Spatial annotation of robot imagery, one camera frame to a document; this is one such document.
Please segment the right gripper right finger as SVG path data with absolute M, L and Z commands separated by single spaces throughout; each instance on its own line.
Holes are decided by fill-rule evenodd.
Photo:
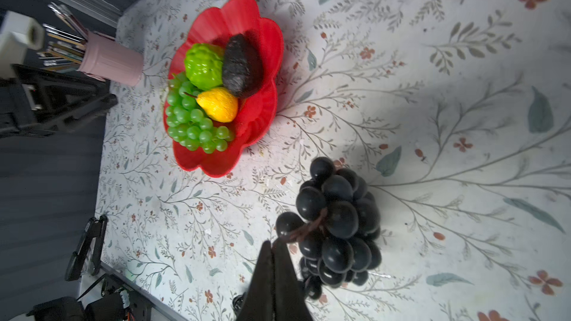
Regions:
M 277 321 L 312 321 L 306 307 L 304 293 L 297 282 L 287 243 L 277 239 L 273 243 L 274 262 L 274 319 Z

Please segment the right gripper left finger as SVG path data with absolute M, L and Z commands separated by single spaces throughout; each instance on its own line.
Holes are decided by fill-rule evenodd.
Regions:
M 265 241 L 260 249 L 251 283 L 236 320 L 272 321 L 274 319 L 274 255 Z

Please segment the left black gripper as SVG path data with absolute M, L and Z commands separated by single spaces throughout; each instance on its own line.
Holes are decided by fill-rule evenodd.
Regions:
M 1 138 L 72 133 L 117 105 L 106 82 L 26 65 L 11 68 L 16 77 L 1 79 Z

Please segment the large black grape bunch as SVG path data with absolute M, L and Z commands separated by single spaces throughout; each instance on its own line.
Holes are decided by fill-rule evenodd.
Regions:
M 318 300 L 325 287 L 364 285 L 380 266 L 381 213 L 367 182 L 350 168 L 318 157 L 309 175 L 298 190 L 296 211 L 278 215 L 275 229 L 298 246 L 301 291 Z

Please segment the green grape bunch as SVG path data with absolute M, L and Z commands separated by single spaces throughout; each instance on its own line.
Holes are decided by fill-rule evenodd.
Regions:
M 198 95 L 201 92 L 188 80 L 185 73 L 175 74 L 168 81 L 166 115 L 167 135 L 191 152 L 206 154 L 224 152 L 235 138 L 230 123 L 219 123 L 210 119 L 205 111 L 185 93 Z

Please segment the green custard apple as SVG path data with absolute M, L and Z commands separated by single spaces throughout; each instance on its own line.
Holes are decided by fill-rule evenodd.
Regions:
M 185 74 L 199 90 L 209 91 L 222 85 L 225 49 L 218 45 L 196 43 L 184 58 Z

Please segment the yellow lemon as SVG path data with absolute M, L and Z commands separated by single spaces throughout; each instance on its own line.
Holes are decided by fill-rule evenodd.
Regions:
M 224 87 L 216 87 L 198 95 L 184 94 L 194 98 L 206 115 L 219 123 L 231 123 L 239 110 L 239 99 Z

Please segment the red flower fruit bowl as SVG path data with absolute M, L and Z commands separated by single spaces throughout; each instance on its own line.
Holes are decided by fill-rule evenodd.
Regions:
M 206 154 L 194 152 L 174 142 L 174 158 L 183 170 L 201 169 L 212 178 L 229 174 L 238 163 L 245 148 L 255 144 L 269 131 L 277 112 L 276 77 L 283 52 L 283 33 L 279 25 L 260 15 L 256 0 L 229 0 L 223 7 L 203 10 L 194 20 L 187 40 L 175 52 L 168 78 L 184 71 L 187 50 L 196 43 L 225 46 L 229 39 L 243 34 L 257 49 L 264 68 L 263 86 L 250 98 L 241 102 L 236 119 L 230 124 L 235 139 L 224 152 Z

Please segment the dark avocado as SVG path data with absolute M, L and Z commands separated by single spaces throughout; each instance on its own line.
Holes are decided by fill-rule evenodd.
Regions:
M 263 62 L 257 49 L 238 34 L 230 38 L 222 65 L 223 86 L 239 99 L 257 93 L 263 85 Z

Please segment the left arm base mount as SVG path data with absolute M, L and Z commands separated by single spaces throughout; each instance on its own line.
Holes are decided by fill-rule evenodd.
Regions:
M 86 320 L 155 320 L 153 303 L 114 274 L 81 277 L 77 301 Z

